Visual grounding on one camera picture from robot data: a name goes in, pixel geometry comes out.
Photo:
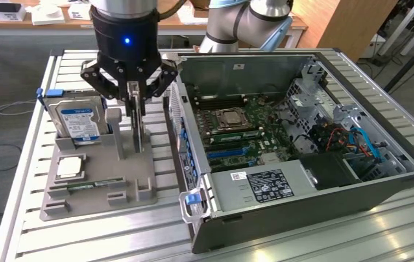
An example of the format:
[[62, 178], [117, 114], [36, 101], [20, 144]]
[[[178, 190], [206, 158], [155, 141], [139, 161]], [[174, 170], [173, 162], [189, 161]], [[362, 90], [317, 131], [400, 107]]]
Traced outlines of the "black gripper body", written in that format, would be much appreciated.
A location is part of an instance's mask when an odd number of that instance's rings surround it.
[[118, 81], [146, 83], [162, 64], [157, 46], [158, 12], [138, 18], [117, 18], [91, 8], [98, 59], [90, 69], [102, 70]]

